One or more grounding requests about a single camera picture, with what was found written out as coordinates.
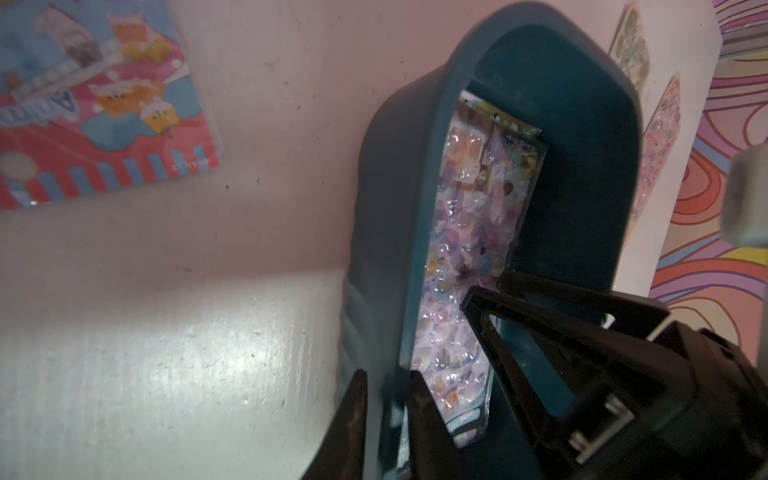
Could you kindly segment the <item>red blue sticker sheet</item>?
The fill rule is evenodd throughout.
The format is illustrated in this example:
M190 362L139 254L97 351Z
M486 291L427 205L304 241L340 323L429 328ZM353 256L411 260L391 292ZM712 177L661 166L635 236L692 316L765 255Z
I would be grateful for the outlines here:
M1 207L215 169L219 140L164 1L1 5Z

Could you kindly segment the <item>purple dark-edged sticker sheet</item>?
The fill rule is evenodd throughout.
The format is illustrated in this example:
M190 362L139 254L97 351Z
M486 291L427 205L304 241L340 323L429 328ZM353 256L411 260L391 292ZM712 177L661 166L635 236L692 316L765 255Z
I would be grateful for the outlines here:
M539 128L464 90L442 153L411 367L457 447L488 426L493 373L462 300L495 288L517 240L547 146Z

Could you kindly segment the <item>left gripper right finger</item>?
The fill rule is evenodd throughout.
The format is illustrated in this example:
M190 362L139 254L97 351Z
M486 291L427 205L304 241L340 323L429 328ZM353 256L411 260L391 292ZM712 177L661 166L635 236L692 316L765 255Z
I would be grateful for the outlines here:
M410 468L414 479L473 479L449 434L423 375L412 370L406 400Z

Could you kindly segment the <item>pink sticker sheet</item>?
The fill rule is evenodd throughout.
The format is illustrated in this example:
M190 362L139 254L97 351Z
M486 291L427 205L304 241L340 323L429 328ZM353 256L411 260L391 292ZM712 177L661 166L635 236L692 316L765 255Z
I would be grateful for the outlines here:
M639 220L676 143L681 123L680 76L670 79L643 135L642 158L625 241Z

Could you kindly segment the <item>white animal sticker sheet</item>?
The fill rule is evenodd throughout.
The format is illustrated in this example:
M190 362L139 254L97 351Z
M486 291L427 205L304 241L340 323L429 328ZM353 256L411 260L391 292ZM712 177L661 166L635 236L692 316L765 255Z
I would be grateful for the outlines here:
M641 95L649 76L651 61L640 9L635 1L625 5L609 56Z

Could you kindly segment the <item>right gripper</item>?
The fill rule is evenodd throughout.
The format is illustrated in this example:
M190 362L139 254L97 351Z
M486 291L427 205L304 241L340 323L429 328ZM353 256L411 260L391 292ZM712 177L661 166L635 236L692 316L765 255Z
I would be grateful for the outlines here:
M767 387L735 344L658 301L525 272L462 305L539 479L763 479ZM578 384L549 412L499 332L542 341Z

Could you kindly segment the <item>teal storage box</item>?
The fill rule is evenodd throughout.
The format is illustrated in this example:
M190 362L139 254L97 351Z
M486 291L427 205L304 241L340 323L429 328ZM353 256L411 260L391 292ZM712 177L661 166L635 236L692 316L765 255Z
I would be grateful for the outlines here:
M449 122L470 90L543 131L548 150L506 265L606 291L633 203L643 123L632 83L563 13L506 6L390 95L359 155L339 385L368 376L363 475L396 475L431 207Z

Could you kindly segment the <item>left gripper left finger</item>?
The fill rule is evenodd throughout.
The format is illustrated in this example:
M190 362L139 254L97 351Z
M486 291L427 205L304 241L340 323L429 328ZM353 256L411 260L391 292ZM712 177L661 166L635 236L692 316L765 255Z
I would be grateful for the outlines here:
M367 408L368 376L358 369L302 479L363 478Z

